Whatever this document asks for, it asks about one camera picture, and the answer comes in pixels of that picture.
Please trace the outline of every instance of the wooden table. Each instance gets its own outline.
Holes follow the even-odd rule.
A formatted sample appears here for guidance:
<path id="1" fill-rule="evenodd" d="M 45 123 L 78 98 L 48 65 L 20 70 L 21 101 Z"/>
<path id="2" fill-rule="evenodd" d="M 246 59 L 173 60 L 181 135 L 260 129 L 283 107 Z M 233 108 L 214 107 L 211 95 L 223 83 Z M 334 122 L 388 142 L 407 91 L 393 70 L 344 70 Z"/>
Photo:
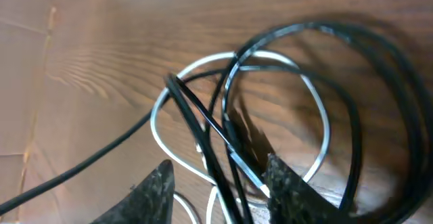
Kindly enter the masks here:
<path id="1" fill-rule="evenodd" d="M 24 189 L 64 172 L 126 131 L 152 108 L 169 72 L 177 73 L 205 55 L 236 50 L 251 36 L 278 24 L 331 19 L 366 25 L 406 51 L 432 88 L 432 2 L 53 0 L 43 91 Z M 278 40 L 268 48 L 333 78 L 356 99 L 365 130 L 357 212 L 393 201 L 407 170 L 406 135 L 396 103 L 368 62 L 342 42 L 315 32 Z M 204 79 L 190 86 L 207 103 L 215 81 Z M 319 88 L 333 135 L 329 156 L 311 185 L 338 204 L 348 176 L 350 128 L 336 94 Z M 237 96 L 277 154 L 297 172 L 305 172 L 319 151 L 322 129 L 318 109 L 299 77 L 247 74 L 239 81 Z M 202 167 L 191 133 L 172 102 L 160 113 L 158 126 L 174 152 Z M 228 169 L 221 139 L 213 133 L 212 142 Z M 123 199 L 166 158 L 146 125 L 81 174 L 22 206 L 20 221 L 88 223 Z M 175 176 L 176 190 L 204 220 L 210 185 L 178 164 Z M 427 202 L 407 222 L 429 223 L 431 208 Z M 213 218 L 223 222 L 218 203 Z M 189 223 L 177 203 L 173 223 Z"/>

